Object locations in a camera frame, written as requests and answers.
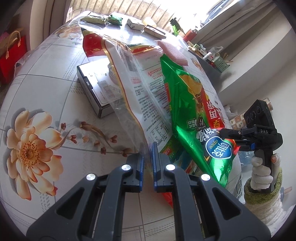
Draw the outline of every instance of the blue logo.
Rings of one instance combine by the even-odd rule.
[[[215,159],[229,159],[232,156],[232,146],[218,136],[207,140],[205,147],[208,154]]]

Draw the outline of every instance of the pink sponge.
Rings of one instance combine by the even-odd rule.
[[[157,40],[157,44],[162,48],[163,52],[176,64],[188,66],[188,61],[185,55],[182,54],[175,46],[161,40]]]

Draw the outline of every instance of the gloved hand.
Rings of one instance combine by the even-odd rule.
[[[274,163],[275,175],[274,177],[270,176],[271,170],[269,167],[263,166],[263,160],[260,157],[254,156],[251,160],[253,165],[252,177],[251,177],[251,188],[254,190],[261,190],[269,188],[271,182],[274,179],[277,179],[279,174],[279,165],[281,162],[281,157],[279,154],[274,154],[271,157],[271,162]]]

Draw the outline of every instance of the green sleeve cuff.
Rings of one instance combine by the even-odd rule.
[[[251,179],[248,179],[244,186],[244,199],[246,203],[251,205],[262,204],[274,198],[281,189],[281,182],[283,180],[282,169],[280,168],[279,174],[276,179],[274,191],[271,193],[253,193],[251,192]]]

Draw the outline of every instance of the curtain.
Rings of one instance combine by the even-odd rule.
[[[271,0],[240,0],[203,26],[192,43],[203,44],[207,49],[223,46],[223,52],[228,49],[228,60],[231,60],[278,13],[278,8]]]

